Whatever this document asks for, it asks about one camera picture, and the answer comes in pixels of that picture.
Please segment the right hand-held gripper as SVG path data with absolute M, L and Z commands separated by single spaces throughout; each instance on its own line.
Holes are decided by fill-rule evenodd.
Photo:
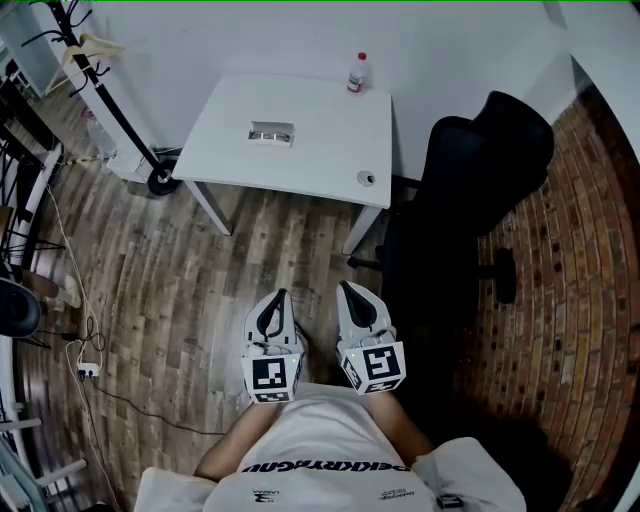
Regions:
M 337 351 L 351 386 L 359 395 L 396 389 L 404 380 L 404 347 L 386 304 L 351 281 L 341 281 L 336 296 L 342 337 Z

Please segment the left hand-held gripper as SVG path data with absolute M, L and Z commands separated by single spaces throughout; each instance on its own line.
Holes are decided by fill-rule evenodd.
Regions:
M 285 289 L 268 294 L 248 313 L 244 340 L 241 366 L 250 400 L 258 404 L 293 401 L 305 347 Z

